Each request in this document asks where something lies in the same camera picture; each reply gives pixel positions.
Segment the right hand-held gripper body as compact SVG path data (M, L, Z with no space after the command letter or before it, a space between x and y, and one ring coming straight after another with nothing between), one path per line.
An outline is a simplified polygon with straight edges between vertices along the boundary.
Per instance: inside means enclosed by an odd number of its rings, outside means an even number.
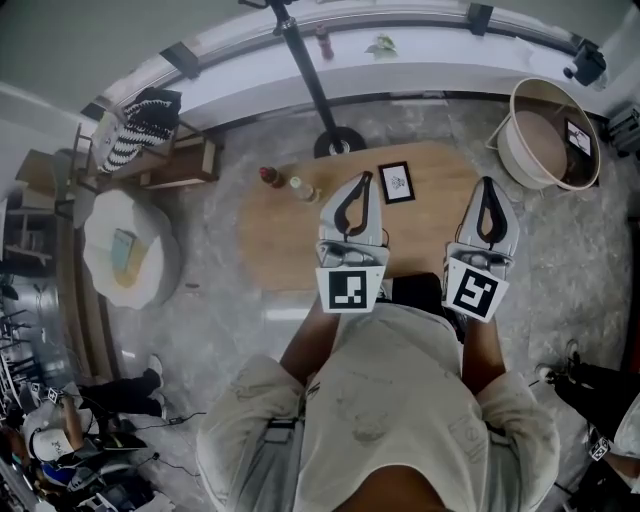
M489 321L504 298L514 260L495 251L457 242L446 246L442 305L456 313Z

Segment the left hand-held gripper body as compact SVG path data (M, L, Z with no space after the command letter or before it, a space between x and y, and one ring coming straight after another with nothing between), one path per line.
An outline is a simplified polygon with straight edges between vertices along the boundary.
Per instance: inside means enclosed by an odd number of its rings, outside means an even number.
M338 241L316 244L316 279L325 313L357 314L373 310L385 278L390 251Z

